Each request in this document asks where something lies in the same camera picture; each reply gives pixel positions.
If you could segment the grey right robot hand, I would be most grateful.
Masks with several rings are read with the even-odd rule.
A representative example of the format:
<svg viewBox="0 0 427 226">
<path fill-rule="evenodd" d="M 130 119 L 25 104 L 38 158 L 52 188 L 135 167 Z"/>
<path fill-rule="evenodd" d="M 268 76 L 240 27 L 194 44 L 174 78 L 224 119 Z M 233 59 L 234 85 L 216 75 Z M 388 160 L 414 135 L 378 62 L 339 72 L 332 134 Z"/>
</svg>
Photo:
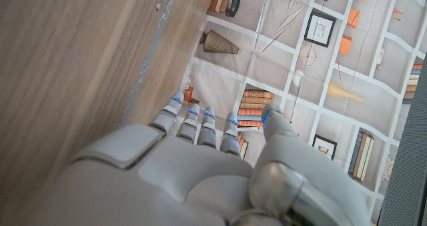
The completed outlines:
<svg viewBox="0 0 427 226">
<path fill-rule="evenodd" d="M 262 110 L 266 144 L 240 157 L 237 116 L 216 147 L 215 114 L 191 108 L 176 135 L 177 92 L 148 125 L 81 150 L 40 196 L 26 225 L 368 225 L 350 177 L 302 141 L 279 107 Z"/>
</svg>

